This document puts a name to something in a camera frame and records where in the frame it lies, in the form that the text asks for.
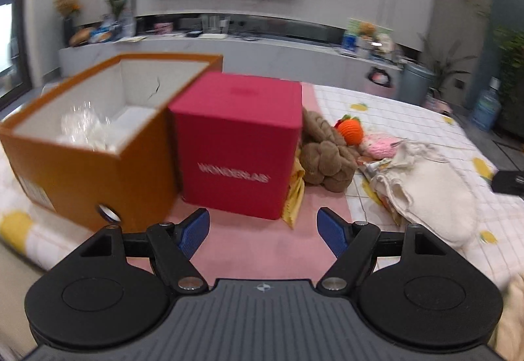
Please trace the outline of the grey round trash bin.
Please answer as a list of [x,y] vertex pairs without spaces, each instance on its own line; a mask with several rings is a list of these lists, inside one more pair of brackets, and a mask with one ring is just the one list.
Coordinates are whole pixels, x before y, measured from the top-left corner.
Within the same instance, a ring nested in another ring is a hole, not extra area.
[[433,78],[434,73],[430,69],[412,62],[406,63],[400,77],[397,100],[422,106]]

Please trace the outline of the white plastic wrap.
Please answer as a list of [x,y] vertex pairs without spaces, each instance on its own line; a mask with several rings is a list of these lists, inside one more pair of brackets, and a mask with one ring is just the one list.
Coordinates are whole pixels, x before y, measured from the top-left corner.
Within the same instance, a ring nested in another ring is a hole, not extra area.
[[100,117],[91,103],[72,107],[60,118],[60,144],[91,149],[92,151],[116,152],[116,143],[110,121]]

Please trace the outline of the dried flower vase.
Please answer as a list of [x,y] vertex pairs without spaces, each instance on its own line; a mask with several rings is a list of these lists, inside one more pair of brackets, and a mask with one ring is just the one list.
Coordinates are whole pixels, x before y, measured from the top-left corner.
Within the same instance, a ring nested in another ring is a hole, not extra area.
[[80,0],[53,0],[54,8],[62,20],[62,37],[65,46],[76,34],[76,16],[81,12]]

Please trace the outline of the brown plush toy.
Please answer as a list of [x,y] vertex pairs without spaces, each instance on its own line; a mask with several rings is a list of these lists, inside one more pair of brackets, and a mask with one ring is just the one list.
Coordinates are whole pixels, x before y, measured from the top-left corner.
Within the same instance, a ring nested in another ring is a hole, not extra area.
[[299,162],[310,186],[345,192],[358,169],[358,152],[319,113],[302,108]]

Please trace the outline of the orange crochet ball toy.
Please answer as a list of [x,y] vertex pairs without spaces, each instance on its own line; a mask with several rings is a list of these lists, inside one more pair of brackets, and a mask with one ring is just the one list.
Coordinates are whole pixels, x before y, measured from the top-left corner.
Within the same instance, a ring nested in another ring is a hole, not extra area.
[[335,124],[335,129],[348,146],[359,146],[363,141],[364,131],[360,119],[356,116],[344,115]]

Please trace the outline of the teddy bear on console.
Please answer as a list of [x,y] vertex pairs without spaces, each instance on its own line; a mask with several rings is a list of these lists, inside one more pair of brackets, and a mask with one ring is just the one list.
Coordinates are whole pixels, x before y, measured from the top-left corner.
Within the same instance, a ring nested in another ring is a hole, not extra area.
[[371,22],[360,22],[358,36],[362,40],[372,42],[375,40],[377,28]]

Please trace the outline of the pink waste basket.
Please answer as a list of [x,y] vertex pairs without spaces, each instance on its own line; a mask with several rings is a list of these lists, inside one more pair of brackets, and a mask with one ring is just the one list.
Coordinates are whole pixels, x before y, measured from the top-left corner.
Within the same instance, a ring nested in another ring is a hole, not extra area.
[[393,99],[396,87],[393,78],[383,69],[372,67],[366,74],[363,92],[382,98]]

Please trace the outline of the orange cardboard storage box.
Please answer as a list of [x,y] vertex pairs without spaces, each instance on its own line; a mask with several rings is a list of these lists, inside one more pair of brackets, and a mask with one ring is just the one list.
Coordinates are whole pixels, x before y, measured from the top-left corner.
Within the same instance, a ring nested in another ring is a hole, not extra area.
[[130,52],[66,79],[2,121],[15,177],[79,226],[145,231],[178,197],[168,105],[222,67],[219,54]]

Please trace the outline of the red Wonderlab cube box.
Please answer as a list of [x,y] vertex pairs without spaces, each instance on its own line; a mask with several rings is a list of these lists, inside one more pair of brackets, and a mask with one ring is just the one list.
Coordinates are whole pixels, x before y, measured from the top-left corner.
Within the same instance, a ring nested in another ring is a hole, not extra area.
[[207,72],[170,104],[183,199],[249,217],[282,216],[302,132],[302,86]]

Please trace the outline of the blue water jug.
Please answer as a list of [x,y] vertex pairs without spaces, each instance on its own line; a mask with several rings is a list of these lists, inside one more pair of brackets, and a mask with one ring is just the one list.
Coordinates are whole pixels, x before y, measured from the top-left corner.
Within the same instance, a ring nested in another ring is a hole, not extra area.
[[500,112],[501,103],[498,98],[499,87],[500,80],[492,77],[489,88],[479,95],[477,103],[473,108],[471,122],[483,132],[491,130]]

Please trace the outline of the pink crochet hat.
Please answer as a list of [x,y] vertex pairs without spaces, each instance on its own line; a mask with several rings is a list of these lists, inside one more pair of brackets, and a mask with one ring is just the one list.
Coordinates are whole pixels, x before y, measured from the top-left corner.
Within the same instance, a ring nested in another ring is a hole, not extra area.
[[358,149],[362,156],[383,160],[393,158],[400,143],[402,143],[401,138],[393,137],[388,133],[373,132],[364,135]]

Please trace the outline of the yellow cloth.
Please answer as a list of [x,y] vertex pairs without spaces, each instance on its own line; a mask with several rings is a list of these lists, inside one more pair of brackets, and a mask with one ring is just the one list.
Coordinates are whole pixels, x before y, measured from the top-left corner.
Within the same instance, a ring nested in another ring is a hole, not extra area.
[[305,170],[300,164],[299,159],[294,159],[290,181],[288,185],[288,192],[284,202],[282,211],[282,220],[286,222],[289,228],[294,229],[298,213],[305,194]]

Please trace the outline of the green potted floor plant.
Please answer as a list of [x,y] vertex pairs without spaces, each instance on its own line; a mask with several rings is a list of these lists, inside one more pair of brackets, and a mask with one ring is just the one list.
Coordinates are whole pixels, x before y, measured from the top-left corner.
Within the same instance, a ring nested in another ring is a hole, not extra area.
[[470,75],[471,72],[460,68],[460,65],[475,60],[477,56],[474,54],[458,56],[458,49],[462,45],[462,41],[459,39],[451,44],[447,52],[437,52],[431,45],[428,37],[420,33],[418,33],[418,37],[423,44],[424,53],[427,57],[424,66],[433,73],[430,94],[436,99],[442,99],[444,86],[449,78],[455,75]]

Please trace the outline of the white marble tv console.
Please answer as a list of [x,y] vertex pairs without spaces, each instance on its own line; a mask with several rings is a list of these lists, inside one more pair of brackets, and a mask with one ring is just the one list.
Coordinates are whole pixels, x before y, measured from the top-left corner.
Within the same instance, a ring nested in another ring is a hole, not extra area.
[[223,71],[280,77],[363,92],[366,74],[372,67],[383,68],[398,89],[401,69],[397,66],[343,55],[338,48],[296,41],[262,38],[202,39],[189,37],[146,37],[138,42],[108,42],[59,50],[64,77],[125,52],[185,52],[223,56]]

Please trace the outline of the white mesh cloth bag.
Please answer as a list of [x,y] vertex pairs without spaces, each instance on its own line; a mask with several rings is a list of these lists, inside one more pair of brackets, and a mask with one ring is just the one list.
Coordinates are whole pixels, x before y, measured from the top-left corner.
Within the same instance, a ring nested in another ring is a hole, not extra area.
[[370,181],[407,222],[430,230],[451,247],[464,247],[478,231],[473,191],[440,151],[403,141]]

